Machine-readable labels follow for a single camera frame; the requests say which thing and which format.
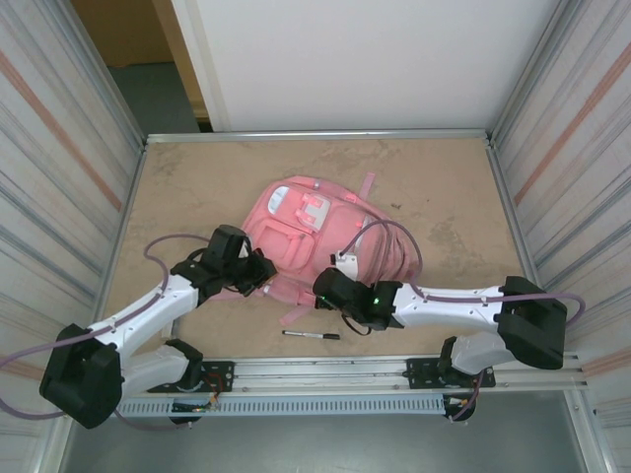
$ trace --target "gray floor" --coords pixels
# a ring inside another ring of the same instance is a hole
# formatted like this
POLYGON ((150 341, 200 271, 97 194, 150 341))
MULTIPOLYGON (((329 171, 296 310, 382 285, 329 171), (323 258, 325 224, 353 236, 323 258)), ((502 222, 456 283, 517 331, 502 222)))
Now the gray floor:
POLYGON ((144 433, 74 428, 62 470, 253 473, 578 473, 562 393, 485 393, 468 426, 438 416, 205 419, 144 433))
POLYGON ((174 63, 108 69, 145 134, 199 133, 174 63))

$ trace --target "corrugated metal wall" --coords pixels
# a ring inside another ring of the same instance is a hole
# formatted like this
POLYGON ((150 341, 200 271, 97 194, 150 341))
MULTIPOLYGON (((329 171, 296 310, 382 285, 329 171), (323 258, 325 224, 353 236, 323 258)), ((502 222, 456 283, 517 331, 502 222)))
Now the corrugated metal wall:
POLYGON ((569 348, 587 362, 597 416, 629 469, 630 63, 631 2, 582 2, 498 141, 541 282, 588 303, 569 348))
MULTIPOLYGON (((0 6, 0 357, 92 322, 142 151, 65 3, 0 6)), ((13 406, 52 410, 47 356, 0 372, 13 406)), ((0 471, 33 468, 48 427, 0 412, 0 471)))

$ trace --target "marker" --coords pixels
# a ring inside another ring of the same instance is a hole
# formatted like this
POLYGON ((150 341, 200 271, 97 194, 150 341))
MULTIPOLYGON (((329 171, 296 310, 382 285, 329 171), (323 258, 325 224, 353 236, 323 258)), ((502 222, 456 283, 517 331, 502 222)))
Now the marker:
POLYGON ((337 333, 309 333, 309 332, 292 332, 291 330, 283 330, 283 335, 293 335, 294 337, 323 338, 325 340, 339 340, 337 333))

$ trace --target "pen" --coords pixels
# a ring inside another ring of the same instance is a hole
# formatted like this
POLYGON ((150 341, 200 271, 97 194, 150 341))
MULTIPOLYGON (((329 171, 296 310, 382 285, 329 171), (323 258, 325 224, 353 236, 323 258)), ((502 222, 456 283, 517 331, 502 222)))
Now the pen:
POLYGON ((309 333, 309 332, 292 332, 291 330, 283 330, 283 335, 293 335, 295 337, 323 338, 325 340, 339 340, 337 333, 309 333))

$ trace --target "tan work surface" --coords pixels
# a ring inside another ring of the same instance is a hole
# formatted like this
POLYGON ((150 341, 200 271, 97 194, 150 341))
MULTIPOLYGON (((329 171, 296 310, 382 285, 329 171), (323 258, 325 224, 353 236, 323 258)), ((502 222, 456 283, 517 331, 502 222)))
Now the tan work surface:
MULTIPOLYGON (((142 256, 152 239, 210 237, 220 224, 239 226, 265 187, 282 177, 316 176, 358 191, 368 171, 377 175, 369 200, 421 246, 423 286, 474 289, 522 274, 479 139, 153 144, 106 315, 159 283, 158 267, 142 256)), ((169 240, 154 254, 171 267, 198 247, 194 240, 169 240)), ((268 298, 209 301, 181 320, 179 338, 210 358, 366 356, 436 353, 446 337, 467 333, 428 325, 360 337, 338 312, 312 310, 290 328, 339 333, 341 341, 290 337, 278 322, 289 309, 268 298)), ((159 343, 154 337, 148 347, 159 343)))

